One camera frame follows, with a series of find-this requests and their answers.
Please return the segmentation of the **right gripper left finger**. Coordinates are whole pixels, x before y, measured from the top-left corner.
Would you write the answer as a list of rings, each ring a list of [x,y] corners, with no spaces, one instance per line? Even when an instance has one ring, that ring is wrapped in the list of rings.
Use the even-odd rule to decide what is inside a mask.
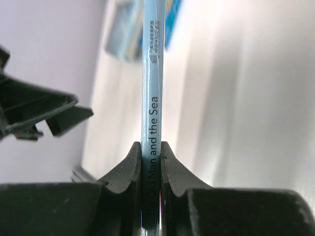
[[[3,236],[138,236],[141,145],[95,182],[0,187]]]

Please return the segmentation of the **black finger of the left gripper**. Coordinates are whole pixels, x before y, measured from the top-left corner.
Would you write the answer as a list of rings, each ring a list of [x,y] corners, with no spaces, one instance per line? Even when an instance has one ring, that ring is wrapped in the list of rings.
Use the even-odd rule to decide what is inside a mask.
[[[21,80],[13,80],[17,81],[19,85],[26,86],[22,91],[26,92],[28,102],[36,101],[28,108],[26,113],[28,120],[24,123],[25,126],[48,119],[78,103],[78,98],[74,94],[25,83]]]
[[[59,137],[93,116],[93,114],[91,108],[74,106],[46,119],[46,123],[53,136]]]

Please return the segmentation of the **light blue Gatsby book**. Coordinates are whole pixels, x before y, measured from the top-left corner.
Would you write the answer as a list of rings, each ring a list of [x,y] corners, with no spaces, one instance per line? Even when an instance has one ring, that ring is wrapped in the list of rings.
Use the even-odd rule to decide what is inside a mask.
[[[165,1],[144,1],[142,38],[142,235],[159,234],[160,153]]]

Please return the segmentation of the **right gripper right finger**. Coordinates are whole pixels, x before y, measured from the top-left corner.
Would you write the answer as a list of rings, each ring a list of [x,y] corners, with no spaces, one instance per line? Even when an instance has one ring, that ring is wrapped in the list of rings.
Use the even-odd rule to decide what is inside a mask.
[[[164,236],[312,236],[306,201],[286,189],[213,188],[161,144],[161,232]]]

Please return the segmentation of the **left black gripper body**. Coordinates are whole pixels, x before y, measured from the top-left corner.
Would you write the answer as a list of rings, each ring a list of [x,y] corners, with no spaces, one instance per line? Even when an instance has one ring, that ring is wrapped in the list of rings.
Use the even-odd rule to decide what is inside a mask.
[[[38,141],[43,132],[38,130],[36,123],[25,126],[28,120],[26,113],[36,101],[28,102],[25,85],[19,85],[11,79],[4,69],[10,59],[10,52],[0,48],[0,139],[13,135],[18,140]]]

